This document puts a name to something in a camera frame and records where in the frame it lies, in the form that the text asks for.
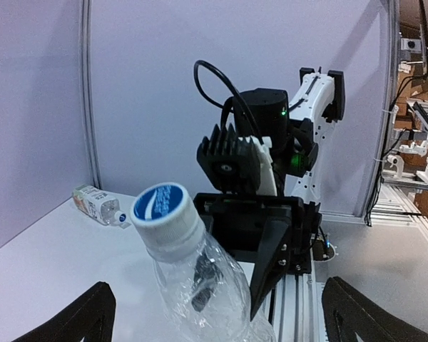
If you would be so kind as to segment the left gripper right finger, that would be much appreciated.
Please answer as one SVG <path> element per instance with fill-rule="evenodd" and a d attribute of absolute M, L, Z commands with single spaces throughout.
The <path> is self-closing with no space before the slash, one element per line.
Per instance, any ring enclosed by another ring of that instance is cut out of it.
<path fill-rule="evenodd" d="M 329 341 L 428 341 L 428 333 L 388 313 L 338 276 L 326 281 L 322 308 Z"/>

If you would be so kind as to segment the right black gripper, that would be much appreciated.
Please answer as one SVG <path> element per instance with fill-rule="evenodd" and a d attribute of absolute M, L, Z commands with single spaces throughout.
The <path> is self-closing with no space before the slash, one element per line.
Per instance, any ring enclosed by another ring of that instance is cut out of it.
<path fill-rule="evenodd" d="M 286 272 L 309 274 L 312 271 L 311 238 L 322 221 L 319 204 L 304 203 L 298 197 L 210 193 L 198 193 L 193 202 L 207 231 L 234 259 L 255 262 L 250 282 L 251 321 Z M 290 219 L 270 218 L 269 209 L 289 209 Z M 291 222 L 296 223 L 292 229 Z M 190 303 L 197 313 L 224 292 L 220 262 L 221 258 L 207 253 L 196 259 Z"/>

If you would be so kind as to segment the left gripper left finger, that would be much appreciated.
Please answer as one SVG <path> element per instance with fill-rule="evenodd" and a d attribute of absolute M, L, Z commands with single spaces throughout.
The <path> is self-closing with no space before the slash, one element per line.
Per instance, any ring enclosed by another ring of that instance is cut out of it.
<path fill-rule="evenodd" d="M 116 298 L 99 281 L 47 322 L 17 341 L 111 341 Z"/>

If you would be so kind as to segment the clear crushed plastic bottle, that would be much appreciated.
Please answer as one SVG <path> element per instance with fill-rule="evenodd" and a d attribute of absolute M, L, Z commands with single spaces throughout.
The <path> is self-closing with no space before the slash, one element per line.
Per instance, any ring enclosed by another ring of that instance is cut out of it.
<path fill-rule="evenodd" d="M 275 341 L 260 311 L 252 318 L 245 272 L 208 233 L 184 186 L 142 191 L 130 218 L 153 260 L 167 318 L 189 341 Z"/>

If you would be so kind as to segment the white blue bottle cap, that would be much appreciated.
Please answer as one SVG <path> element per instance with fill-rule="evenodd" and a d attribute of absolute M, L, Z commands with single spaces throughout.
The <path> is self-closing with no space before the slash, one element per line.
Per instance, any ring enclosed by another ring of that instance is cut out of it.
<path fill-rule="evenodd" d="M 187 189 L 175 182 L 153 185 L 140 193 L 131 205 L 130 219 L 148 253 L 158 261 L 182 259 L 205 235 Z"/>

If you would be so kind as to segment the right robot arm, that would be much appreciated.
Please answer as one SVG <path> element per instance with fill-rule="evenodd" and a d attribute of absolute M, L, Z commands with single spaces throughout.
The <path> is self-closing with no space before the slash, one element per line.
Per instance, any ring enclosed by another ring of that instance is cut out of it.
<path fill-rule="evenodd" d="M 310 270 L 321 235 L 322 151 L 345 111 L 341 71 L 301 68 L 300 87 L 239 91 L 207 61 L 196 61 L 228 88 L 220 122 L 198 146 L 196 159 L 215 192 L 194 204 L 208 231 L 234 259 L 254 269 L 249 286 L 255 316 L 287 274 Z"/>

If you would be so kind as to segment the white label bottle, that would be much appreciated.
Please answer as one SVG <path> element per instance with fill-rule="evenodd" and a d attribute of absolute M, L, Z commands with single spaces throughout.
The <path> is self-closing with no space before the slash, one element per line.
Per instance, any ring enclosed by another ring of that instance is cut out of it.
<path fill-rule="evenodd" d="M 75 206 L 104 226 L 126 228 L 127 214 L 121 210 L 116 197 L 92 185 L 81 185 L 72 192 Z"/>

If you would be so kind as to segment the front aluminium rail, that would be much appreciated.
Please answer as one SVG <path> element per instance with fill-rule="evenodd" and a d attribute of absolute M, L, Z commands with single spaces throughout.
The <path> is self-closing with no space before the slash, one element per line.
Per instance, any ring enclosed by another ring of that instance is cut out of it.
<path fill-rule="evenodd" d="M 286 276 L 275 290 L 279 341 L 326 341 L 321 293 L 339 276 L 392 315 L 428 333 L 428 219 L 396 187 L 383 186 L 372 226 L 328 217 L 322 228 L 335 255 L 311 274 Z"/>

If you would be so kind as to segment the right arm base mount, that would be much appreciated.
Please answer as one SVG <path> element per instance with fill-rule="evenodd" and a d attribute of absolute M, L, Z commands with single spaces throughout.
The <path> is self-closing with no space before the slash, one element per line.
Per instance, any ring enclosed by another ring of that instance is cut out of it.
<path fill-rule="evenodd" d="M 326 263 L 339 255 L 337 247 L 330 240 L 330 235 L 322 228 L 322 220 L 316 221 L 312 229 L 308 251 L 315 263 Z"/>

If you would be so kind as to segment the right aluminium frame post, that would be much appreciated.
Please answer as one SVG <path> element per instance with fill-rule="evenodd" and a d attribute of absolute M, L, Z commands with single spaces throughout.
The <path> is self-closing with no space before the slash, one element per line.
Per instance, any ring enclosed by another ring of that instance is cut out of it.
<path fill-rule="evenodd" d="M 361 188 L 354 216 L 370 227 L 371 213 L 382 186 L 383 154 L 392 130 L 392 110 L 397 93 L 399 64 L 399 2 L 378 1 L 380 17 L 379 64 L 363 87 L 356 92 L 354 137 L 359 145 L 355 157 L 362 166 Z"/>

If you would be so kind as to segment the aluminium frame post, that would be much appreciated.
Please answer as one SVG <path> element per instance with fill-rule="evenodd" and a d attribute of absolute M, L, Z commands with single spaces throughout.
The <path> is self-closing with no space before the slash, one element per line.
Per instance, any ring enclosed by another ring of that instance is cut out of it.
<path fill-rule="evenodd" d="M 380 17 L 379 64 L 363 87 L 356 92 L 354 137 L 359 145 L 355 157 L 362 166 L 361 188 L 354 216 L 370 227 L 371 213 L 382 186 L 383 154 L 392 130 L 392 110 L 397 93 L 399 64 L 399 2 L 378 1 Z"/>
<path fill-rule="evenodd" d="M 91 78 L 91 5 L 92 1 L 80 1 L 81 100 L 87 160 L 91 182 L 94 186 L 102 188 L 93 114 Z"/>

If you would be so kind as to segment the left aluminium frame post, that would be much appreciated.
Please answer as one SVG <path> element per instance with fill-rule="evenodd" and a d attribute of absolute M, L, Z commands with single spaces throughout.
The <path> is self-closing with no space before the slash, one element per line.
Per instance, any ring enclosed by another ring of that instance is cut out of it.
<path fill-rule="evenodd" d="M 91 5 L 92 1 L 80 1 L 81 100 L 87 160 L 91 182 L 94 186 L 102 188 L 93 114 L 91 78 Z"/>

